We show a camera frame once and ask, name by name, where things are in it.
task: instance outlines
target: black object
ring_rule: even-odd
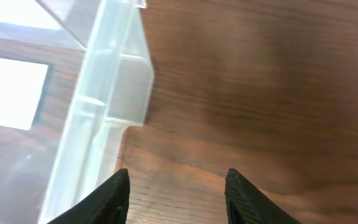
[[[235,169],[226,176],[229,224],[300,224]]]
[[[77,205],[49,224],[125,224],[129,191],[128,170],[120,169]]]
[[[128,170],[120,169],[49,224],[125,224],[129,191]],[[235,169],[227,173],[224,194],[229,224],[300,224]]]

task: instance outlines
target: clear plastic lid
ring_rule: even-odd
[[[145,2],[39,3],[31,10],[41,11],[25,15],[45,13],[58,24],[56,33],[38,39],[43,32],[54,31],[39,32],[46,28],[0,21],[0,38],[52,45],[53,49],[85,48],[86,53],[74,95],[67,96],[70,109],[59,112],[67,113],[64,128],[55,124],[57,118],[43,114],[55,110],[56,104],[65,104],[53,100],[45,100],[40,107],[43,125],[34,123],[28,131],[0,126],[0,223],[47,223],[106,180],[115,170],[125,129],[144,122],[154,79],[138,10]],[[78,26],[82,19],[86,22]],[[51,22],[49,28],[56,24]],[[61,59],[51,60],[64,60],[69,51],[73,50],[59,50],[54,56]],[[56,87],[44,88],[46,94],[54,94]],[[43,130],[44,125],[55,131]]]

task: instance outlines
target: transparent plastic container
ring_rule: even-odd
[[[15,1],[17,5],[29,3],[29,0],[10,2]],[[154,72],[139,12],[140,7],[145,7],[144,1],[42,0],[36,3],[26,8],[36,9],[35,12],[22,14],[42,13],[40,20],[48,21],[43,25],[49,26],[48,29],[36,27],[37,24],[23,26],[18,22],[20,19],[16,24],[2,19],[0,38],[85,51],[63,134],[57,151],[51,155],[53,165],[6,166],[13,176],[28,171],[49,177],[47,183],[41,183],[46,189],[42,203],[31,208],[34,211],[24,212],[38,214],[38,223],[47,223],[112,175],[125,129],[144,123]],[[68,13],[67,8],[73,5],[77,7],[75,13]],[[86,22],[79,25],[79,19]],[[4,185],[5,182],[5,177],[1,177],[1,195],[11,194],[11,186]],[[11,200],[3,205],[0,210],[9,213],[19,209],[20,203]],[[2,223],[19,221],[0,217]]]

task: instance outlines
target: white rectangular card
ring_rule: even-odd
[[[48,65],[0,58],[0,125],[29,130]]]

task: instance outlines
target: dark brown wood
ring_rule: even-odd
[[[358,223],[358,1],[148,2],[155,85],[147,124],[127,130],[120,153],[127,222],[227,223],[235,168],[302,223]],[[82,54],[0,40],[0,55],[59,65],[42,125],[0,131],[0,172],[28,152],[49,164]]]

